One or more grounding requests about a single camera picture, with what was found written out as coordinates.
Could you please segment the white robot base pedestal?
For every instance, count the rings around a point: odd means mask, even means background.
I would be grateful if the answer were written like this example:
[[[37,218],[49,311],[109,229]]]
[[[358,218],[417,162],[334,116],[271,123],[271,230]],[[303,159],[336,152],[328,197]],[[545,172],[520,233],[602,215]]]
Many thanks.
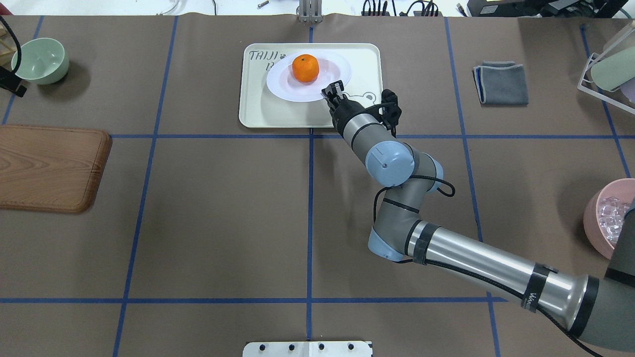
[[[367,341],[254,342],[243,348],[243,357],[373,357]]]

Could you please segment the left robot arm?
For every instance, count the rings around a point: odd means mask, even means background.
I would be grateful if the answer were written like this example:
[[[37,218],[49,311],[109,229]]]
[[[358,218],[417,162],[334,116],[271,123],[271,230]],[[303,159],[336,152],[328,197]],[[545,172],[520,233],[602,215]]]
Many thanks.
[[[27,88],[22,84],[22,78],[17,75],[17,72],[22,65],[22,46],[19,43],[19,40],[13,29],[9,26],[7,21],[2,16],[0,16],[0,21],[3,27],[6,29],[7,33],[13,39],[14,44],[16,45],[16,63],[11,70],[1,67],[0,87],[3,90],[7,90],[13,93],[17,97],[22,98],[27,91]]]

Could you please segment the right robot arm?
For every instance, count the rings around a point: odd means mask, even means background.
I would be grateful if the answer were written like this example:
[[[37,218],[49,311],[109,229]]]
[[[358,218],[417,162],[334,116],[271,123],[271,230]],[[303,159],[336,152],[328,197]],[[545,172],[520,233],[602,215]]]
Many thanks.
[[[634,208],[624,217],[621,236],[605,276],[578,277],[533,262],[425,221],[424,197],[446,183],[430,155],[395,138],[401,115],[397,95],[386,89],[381,103],[365,108],[344,91],[342,81],[321,91],[332,125],[383,188],[368,248],[387,260],[436,266],[494,287],[522,309],[546,316],[592,356],[588,344],[633,352]]]

